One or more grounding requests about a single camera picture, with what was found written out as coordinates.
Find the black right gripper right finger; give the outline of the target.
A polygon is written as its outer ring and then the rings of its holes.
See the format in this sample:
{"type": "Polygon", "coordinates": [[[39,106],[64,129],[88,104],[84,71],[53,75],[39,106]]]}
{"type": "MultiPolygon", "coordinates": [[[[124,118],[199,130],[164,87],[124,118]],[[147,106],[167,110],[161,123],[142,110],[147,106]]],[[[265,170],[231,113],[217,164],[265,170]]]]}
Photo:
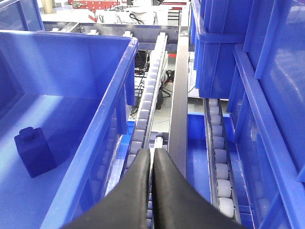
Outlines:
{"type": "Polygon", "coordinates": [[[206,201],[183,177],[167,151],[153,159],[152,205],[156,229],[241,229],[206,201]]]}

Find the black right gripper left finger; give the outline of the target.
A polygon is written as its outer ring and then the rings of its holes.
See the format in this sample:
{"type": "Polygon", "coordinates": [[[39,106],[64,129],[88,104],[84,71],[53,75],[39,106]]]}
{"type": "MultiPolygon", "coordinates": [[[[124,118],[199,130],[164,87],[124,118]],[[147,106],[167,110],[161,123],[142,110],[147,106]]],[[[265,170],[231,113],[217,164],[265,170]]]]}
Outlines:
{"type": "Polygon", "coordinates": [[[145,229],[149,196],[150,150],[138,151],[113,190],[64,229],[145,229]]]}

